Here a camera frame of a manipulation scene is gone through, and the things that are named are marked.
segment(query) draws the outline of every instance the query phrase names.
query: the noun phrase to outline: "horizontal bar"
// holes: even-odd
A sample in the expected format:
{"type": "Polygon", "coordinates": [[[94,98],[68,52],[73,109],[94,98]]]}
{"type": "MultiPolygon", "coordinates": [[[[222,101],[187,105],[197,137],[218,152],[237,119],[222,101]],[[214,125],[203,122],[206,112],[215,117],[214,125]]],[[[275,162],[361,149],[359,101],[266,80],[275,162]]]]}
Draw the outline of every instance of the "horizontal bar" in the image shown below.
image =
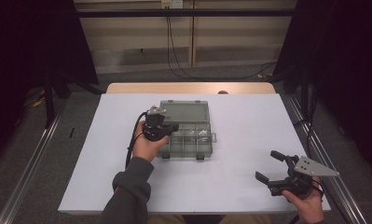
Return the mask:
{"type": "Polygon", "coordinates": [[[310,16],[317,11],[295,11],[294,9],[79,9],[79,18],[114,17],[292,17],[310,16]]]}

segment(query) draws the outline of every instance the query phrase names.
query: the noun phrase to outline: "person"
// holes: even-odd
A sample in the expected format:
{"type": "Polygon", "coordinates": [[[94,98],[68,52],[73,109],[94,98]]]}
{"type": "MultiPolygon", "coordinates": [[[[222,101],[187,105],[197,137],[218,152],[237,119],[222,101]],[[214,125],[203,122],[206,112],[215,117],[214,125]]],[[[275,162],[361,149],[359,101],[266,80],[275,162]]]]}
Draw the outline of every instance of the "person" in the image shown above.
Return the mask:
{"type": "MultiPolygon", "coordinates": [[[[107,203],[101,216],[102,224],[119,223],[186,223],[181,216],[149,216],[147,202],[151,187],[147,183],[154,170],[151,161],[157,156],[160,147],[164,146],[169,137],[165,136],[157,142],[148,141],[142,134],[144,121],[140,121],[136,135],[131,161],[124,172],[116,174],[113,180],[114,194],[107,203]]],[[[314,176],[313,185],[319,187],[319,178],[314,176]]],[[[287,201],[292,203],[298,212],[302,223],[324,223],[322,196],[312,189],[308,198],[299,199],[288,190],[282,192],[287,201]]],[[[267,216],[225,216],[223,223],[270,223],[267,216]]]]}

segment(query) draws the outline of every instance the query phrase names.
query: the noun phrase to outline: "clothing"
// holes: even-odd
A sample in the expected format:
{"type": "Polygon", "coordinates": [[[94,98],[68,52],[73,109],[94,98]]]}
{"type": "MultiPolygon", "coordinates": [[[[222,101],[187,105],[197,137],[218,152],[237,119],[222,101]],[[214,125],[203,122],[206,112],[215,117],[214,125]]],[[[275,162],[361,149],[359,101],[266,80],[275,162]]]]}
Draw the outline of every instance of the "clothing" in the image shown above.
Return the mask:
{"type": "Polygon", "coordinates": [[[103,224],[145,224],[148,219],[147,202],[151,187],[147,183],[154,166],[139,157],[132,157],[124,172],[116,174],[113,180],[113,194],[104,208],[100,223],[103,224]]]}

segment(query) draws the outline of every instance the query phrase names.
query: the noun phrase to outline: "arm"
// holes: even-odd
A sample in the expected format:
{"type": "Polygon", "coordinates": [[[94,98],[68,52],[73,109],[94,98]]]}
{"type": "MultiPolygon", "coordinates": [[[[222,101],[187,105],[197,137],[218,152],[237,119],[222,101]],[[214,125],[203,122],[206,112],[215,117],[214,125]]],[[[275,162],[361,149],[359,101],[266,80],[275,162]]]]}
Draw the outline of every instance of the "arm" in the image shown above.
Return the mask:
{"type": "MultiPolygon", "coordinates": [[[[137,127],[136,135],[142,133],[144,122],[137,127]]],[[[150,163],[168,137],[150,142],[141,134],[135,142],[132,159],[124,172],[119,172],[113,180],[114,195],[107,203],[100,217],[100,223],[147,223],[147,202],[151,188],[148,177],[154,170],[150,163]]]]}
{"type": "MultiPolygon", "coordinates": [[[[319,182],[319,177],[314,176],[313,180],[319,182]]],[[[319,185],[313,181],[313,186],[319,188],[319,185]]],[[[304,224],[324,223],[324,214],[322,207],[322,195],[316,189],[312,189],[310,196],[306,199],[299,199],[288,190],[282,192],[284,198],[296,206],[299,219],[304,224]]]]}

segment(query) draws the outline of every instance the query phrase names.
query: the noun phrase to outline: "pants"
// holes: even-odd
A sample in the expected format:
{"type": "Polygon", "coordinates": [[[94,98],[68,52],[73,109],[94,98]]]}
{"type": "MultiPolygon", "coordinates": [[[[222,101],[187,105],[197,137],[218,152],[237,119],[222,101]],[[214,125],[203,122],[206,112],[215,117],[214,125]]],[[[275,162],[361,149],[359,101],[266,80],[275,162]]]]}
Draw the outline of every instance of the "pants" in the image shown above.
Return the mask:
{"type": "MultiPolygon", "coordinates": [[[[152,215],[148,217],[148,224],[186,224],[180,215],[152,215]]],[[[226,215],[219,224],[271,224],[268,215],[226,215]]]]}

